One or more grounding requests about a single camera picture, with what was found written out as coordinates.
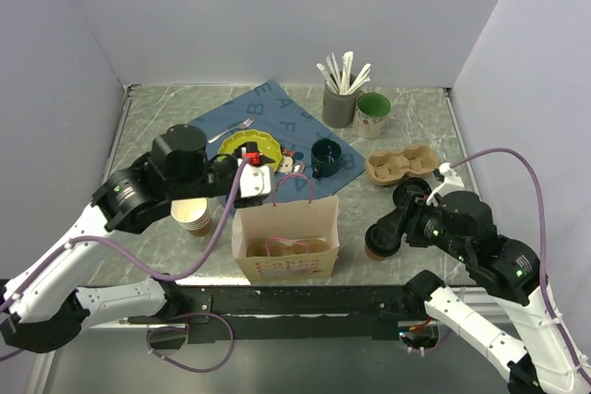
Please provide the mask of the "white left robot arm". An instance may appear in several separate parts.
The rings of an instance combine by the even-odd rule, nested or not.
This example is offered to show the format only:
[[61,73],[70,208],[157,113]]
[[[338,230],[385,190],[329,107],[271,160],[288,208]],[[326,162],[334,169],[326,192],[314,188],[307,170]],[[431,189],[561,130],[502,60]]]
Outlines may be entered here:
[[[109,178],[92,194],[71,228],[27,270],[1,289],[1,335],[15,352],[47,353],[97,325],[130,316],[176,320],[183,299],[176,282],[193,275],[216,246],[230,211],[259,205],[271,194],[272,160],[253,142],[209,157],[206,134],[174,125],[151,149]],[[205,251],[187,270],[151,269],[122,244],[168,217],[173,203],[226,197],[223,215]],[[92,268],[114,250],[148,274],[138,283],[87,288]]]

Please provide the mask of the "kraft paper cakes bag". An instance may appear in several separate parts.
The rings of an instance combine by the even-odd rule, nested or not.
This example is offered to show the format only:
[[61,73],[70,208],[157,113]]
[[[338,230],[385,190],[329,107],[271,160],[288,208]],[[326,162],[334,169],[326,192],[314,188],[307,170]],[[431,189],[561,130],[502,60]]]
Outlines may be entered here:
[[252,283],[301,281],[332,275],[338,257],[339,198],[305,200],[239,209],[232,224],[232,253]]

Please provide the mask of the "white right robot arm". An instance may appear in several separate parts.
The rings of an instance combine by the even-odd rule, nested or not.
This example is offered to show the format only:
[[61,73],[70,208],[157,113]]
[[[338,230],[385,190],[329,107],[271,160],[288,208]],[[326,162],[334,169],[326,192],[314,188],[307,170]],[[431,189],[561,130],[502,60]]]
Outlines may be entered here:
[[369,255],[386,258],[402,243],[435,246],[464,265],[470,278],[502,308],[518,335],[499,329],[457,297],[433,272],[404,286],[405,312],[445,324],[495,367],[511,393],[587,393],[590,372],[558,318],[540,260],[528,245],[501,235],[489,205],[477,194],[437,198],[409,192],[402,206],[371,225]]

